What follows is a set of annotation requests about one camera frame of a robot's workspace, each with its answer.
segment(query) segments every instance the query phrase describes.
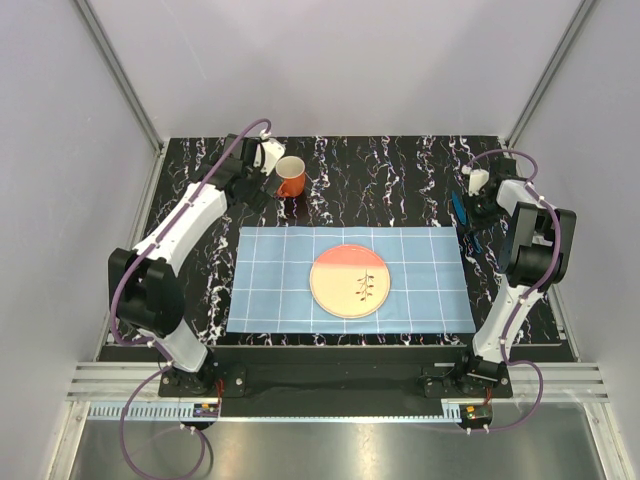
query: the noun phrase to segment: white wall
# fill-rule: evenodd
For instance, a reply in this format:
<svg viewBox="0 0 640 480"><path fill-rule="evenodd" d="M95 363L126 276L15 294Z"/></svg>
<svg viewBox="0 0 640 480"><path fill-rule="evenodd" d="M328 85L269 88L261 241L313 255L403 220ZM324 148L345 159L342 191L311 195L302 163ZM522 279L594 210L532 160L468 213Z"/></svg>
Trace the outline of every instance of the white wall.
<svg viewBox="0 0 640 480"><path fill-rule="evenodd" d="M92 0L163 137L500 134L579 0Z"/></svg>
<svg viewBox="0 0 640 480"><path fill-rule="evenodd" d="M36 479L153 153L69 0L0 15L0 478Z"/></svg>
<svg viewBox="0 0 640 480"><path fill-rule="evenodd" d="M597 361L640 472L640 3L600 2L517 147L578 215L561 285L585 360Z"/></svg>

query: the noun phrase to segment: round plate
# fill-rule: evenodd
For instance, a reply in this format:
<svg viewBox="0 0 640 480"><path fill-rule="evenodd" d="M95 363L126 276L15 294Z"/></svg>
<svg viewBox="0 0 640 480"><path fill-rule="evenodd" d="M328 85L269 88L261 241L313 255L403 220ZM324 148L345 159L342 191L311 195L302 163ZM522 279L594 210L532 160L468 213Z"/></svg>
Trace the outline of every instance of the round plate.
<svg viewBox="0 0 640 480"><path fill-rule="evenodd" d="M375 312L391 288L384 261L359 245L340 245L324 252L311 268L310 281L316 302L341 318Z"/></svg>

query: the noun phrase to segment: mug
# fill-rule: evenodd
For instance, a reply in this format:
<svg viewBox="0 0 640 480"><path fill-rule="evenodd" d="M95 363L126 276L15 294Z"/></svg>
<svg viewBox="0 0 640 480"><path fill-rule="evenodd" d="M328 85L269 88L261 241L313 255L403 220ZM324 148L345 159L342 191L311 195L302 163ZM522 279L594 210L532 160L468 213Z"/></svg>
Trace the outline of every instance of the mug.
<svg viewBox="0 0 640 480"><path fill-rule="evenodd" d="M276 174L282 179L277 196L297 197L304 191L307 176L304 173L304 161L300 157L282 157L276 163Z"/></svg>

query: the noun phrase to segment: blue placemat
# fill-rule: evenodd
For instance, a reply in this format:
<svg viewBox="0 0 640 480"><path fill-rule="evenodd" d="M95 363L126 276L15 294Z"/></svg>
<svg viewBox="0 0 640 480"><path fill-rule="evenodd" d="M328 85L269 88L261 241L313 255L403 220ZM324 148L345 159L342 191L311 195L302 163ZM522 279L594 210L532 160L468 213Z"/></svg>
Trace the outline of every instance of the blue placemat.
<svg viewBox="0 0 640 480"><path fill-rule="evenodd" d="M315 259L342 244L370 248L387 264L391 291L371 315L343 319L311 294ZM243 227L229 332L473 333L453 227Z"/></svg>

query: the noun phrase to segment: black marble table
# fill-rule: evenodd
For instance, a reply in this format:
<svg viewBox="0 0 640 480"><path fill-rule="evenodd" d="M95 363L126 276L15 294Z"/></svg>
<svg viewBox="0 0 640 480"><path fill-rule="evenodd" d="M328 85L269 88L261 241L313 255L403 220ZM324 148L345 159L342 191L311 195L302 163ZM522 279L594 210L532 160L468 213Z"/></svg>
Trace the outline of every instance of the black marble table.
<svg viewBox="0 0 640 480"><path fill-rule="evenodd" d="M222 153L220 138L170 141L145 232L150 233L184 194L190 175ZM303 158L306 192L274 200L261 214L236 205L203 235L183 264L185 318L207 345L410 345L458 344L446 335L239 334L225 330L232 293L239 228L250 226L448 226L456 220L451 193L461 193L461 165L483 151L500 148L496 137L288 137L287 155ZM482 232L481 254L461 246L469 301L477 328L498 291L497 255L506 222ZM530 312L516 340L558 344L545 299Z"/></svg>

